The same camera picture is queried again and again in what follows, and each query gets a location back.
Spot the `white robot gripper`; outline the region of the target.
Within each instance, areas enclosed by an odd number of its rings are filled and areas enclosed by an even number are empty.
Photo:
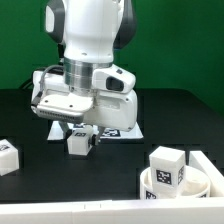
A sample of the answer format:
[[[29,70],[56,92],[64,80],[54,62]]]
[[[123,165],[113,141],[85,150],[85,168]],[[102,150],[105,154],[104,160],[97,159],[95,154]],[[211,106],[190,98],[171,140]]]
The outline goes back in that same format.
[[[133,89],[124,94],[103,91],[94,89],[91,81],[93,95],[85,96],[71,92],[63,76],[58,74],[47,73],[44,86],[40,87],[41,76],[41,71],[33,74],[31,108],[39,117],[60,121],[64,140],[71,134],[68,123],[99,126],[98,133],[92,136],[93,146],[100,143],[105,128],[130,131],[135,126],[137,96]]]

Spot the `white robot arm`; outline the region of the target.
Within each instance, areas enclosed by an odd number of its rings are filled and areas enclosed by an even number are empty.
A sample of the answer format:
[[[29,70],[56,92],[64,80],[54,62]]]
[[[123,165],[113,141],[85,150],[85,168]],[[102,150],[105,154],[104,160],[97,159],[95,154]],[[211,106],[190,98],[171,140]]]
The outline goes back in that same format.
[[[49,0],[46,33],[64,48],[62,63],[33,74],[31,108],[42,118],[84,128],[69,137],[86,137],[91,145],[107,128],[133,129],[137,118],[135,76],[116,66],[114,50],[131,36],[130,0]]]

